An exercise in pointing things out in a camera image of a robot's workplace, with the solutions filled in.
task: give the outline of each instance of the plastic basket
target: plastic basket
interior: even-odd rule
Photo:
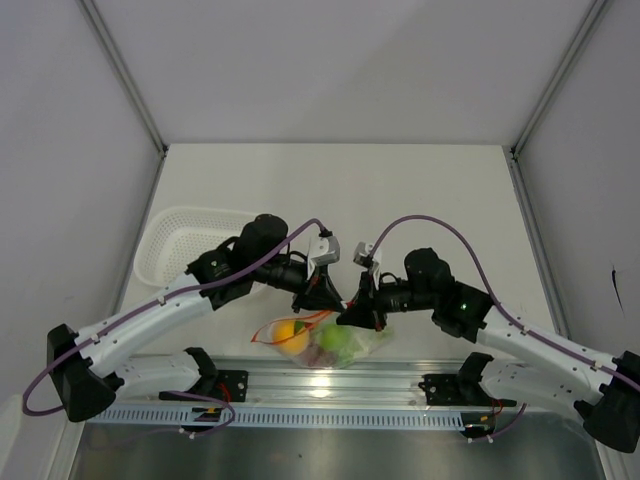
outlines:
[[[240,235],[254,213],[199,207],[174,207],[158,213],[140,240],[133,271],[147,285],[162,287],[201,254]]]

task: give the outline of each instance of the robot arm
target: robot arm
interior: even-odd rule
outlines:
[[[293,293],[296,311],[344,310],[328,274],[328,265],[339,260],[339,244],[326,230],[312,240],[304,261],[277,253],[247,275],[238,276],[269,252],[279,250],[287,230],[280,218],[260,215],[239,237],[202,254],[184,274],[144,302],[78,332],[65,324],[51,330],[47,336],[49,364],[76,350],[50,372],[69,419],[91,418],[116,398],[162,391],[209,394],[217,371],[202,349],[187,349],[171,357],[130,357],[169,330],[247,295],[254,281]],[[233,275],[238,278],[224,286],[208,287]]]
[[[356,263],[368,270],[362,273],[356,298],[338,317],[338,324],[379,330],[386,326],[388,313],[432,310],[432,320],[443,332],[525,362],[472,354],[456,378],[465,404],[484,405],[491,398],[535,404],[581,418],[585,430],[611,448],[635,450],[640,437],[640,394],[616,374],[637,383],[639,356],[625,352],[614,358],[527,324],[495,304],[489,294],[457,281],[449,265],[430,248],[405,257],[406,280],[394,276],[392,282],[379,282],[379,258],[368,256],[370,251],[364,244],[356,249]],[[434,393],[437,387],[429,388]]]

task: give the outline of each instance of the white table surface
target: white table surface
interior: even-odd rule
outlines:
[[[361,268],[351,263],[358,241],[374,241],[396,218],[440,217],[471,242],[499,298],[523,318],[553,330],[520,209],[499,146],[174,144],[149,218],[175,206],[268,212],[292,231],[317,217],[338,236],[342,261],[330,267],[344,298],[357,288]],[[305,251],[309,230],[293,247]],[[405,277],[405,255],[433,247],[461,281],[482,288],[464,247],[427,222],[396,228],[383,243],[383,271]],[[123,308],[156,289],[129,279]],[[291,314],[291,295],[265,288],[147,345],[140,353],[173,353],[190,346],[213,356],[277,358],[251,344],[268,321]],[[431,322],[431,312],[393,314],[395,338],[372,360],[458,360],[491,349],[451,338]]]

